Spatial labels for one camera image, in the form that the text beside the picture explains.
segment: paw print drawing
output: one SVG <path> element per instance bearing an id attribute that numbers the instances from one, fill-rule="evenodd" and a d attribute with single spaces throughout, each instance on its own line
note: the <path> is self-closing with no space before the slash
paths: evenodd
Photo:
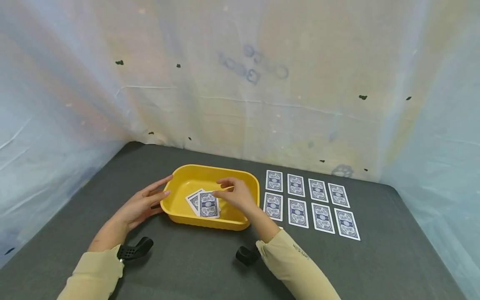
<path id="1" fill-rule="evenodd" d="M 338 165 L 332 170 L 332 175 L 351 178 L 353 175 L 353 169 L 351 166 Z"/>

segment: long sleeve shirt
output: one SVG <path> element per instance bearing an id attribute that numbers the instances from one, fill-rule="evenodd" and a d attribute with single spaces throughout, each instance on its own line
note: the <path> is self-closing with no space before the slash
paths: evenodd
<path id="1" fill-rule="evenodd" d="M 340 300 L 327 277 L 284 230 L 257 248 L 270 271 L 298 300 Z M 82 255 L 58 300 L 106 300 L 122 277 L 117 258 L 120 245 L 103 252 Z"/>

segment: yellow bin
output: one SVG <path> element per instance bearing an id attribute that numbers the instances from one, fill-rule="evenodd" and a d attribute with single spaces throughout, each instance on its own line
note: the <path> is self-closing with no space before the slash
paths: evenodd
<path id="1" fill-rule="evenodd" d="M 254 175 L 244 171 L 200 165 L 185 165 L 176 169 L 173 172 L 173 179 L 165 187 L 165 190 L 170 191 L 170 195 L 160 205 L 170 219 L 176 223 L 236 231 L 244 230 L 250 225 L 250 222 L 241 211 L 223 199 L 218 199 L 221 211 L 220 218 L 217 219 L 196 216 L 185 200 L 186 196 L 199 189 L 220 190 L 220 185 L 216 181 L 224 177 L 236 177 L 243 180 L 250 189 L 257 206 L 260 206 L 260 186 Z"/>

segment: gray table surface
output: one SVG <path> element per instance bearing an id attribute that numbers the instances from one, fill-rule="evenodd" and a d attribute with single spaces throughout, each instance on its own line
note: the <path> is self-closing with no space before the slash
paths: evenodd
<path id="1" fill-rule="evenodd" d="M 103 223 L 135 192 L 185 164 L 252 173 L 260 183 L 261 205 L 267 169 L 282 171 L 284 180 L 291 173 L 344 185 L 361 241 L 317 231 L 311 218 L 309 229 L 289 225 L 286 217 L 278 222 L 343 300 L 465 299 L 390 186 L 141 143 L 127 144 L 0 270 L 0 298 L 55 299 Z M 239 246 L 251 247 L 257 239 L 251 226 L 240 232 L 201 228 L 161 214 L 130 233 L 128 241 L 136 244 L 143 236 L 154 240 L 153 248 L 126 264 L 111 299 L 293 298 L 262 261 L 245 267 L 235 260 Z"/>

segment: black clamp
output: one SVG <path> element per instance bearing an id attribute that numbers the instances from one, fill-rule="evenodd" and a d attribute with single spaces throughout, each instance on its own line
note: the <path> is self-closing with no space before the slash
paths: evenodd
<path id="1" fill-rule="evenodd" d="M 237 250 L 235 257 L 245 266 L 249 266 L 254 264 L 261 257 L 261 255 L 256 246 L 254 246 L 252 250 L 249 250 L 247 247 L 241 246 Z"/>
<path id="2" fill-rule="evenodd" d="M 135 247 L 120 245 L 117 257 L 120 261 L 131 261 L 147 255 L 152 246 L 153 241 L 148 237 L 143 237 Z"/>

